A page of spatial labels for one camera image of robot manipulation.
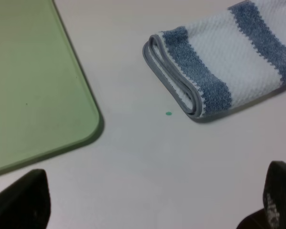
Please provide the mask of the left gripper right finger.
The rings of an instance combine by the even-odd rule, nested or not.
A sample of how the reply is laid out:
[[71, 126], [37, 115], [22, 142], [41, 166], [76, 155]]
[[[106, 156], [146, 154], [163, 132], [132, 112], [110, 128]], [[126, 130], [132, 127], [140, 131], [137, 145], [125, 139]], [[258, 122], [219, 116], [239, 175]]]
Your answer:
[[268, 167], [264, 208], [245, 217], [238, 229], [286, 229], [286, 163], [272, 161]]

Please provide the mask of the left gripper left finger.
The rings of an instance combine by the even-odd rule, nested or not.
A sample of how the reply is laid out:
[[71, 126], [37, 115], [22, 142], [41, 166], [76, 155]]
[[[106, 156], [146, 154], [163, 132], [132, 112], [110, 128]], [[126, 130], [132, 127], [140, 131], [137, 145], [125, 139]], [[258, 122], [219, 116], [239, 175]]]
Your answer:
[[51, 215], [46, 171], [34, 169], [0, 192], [0, 229], [45, 229]]

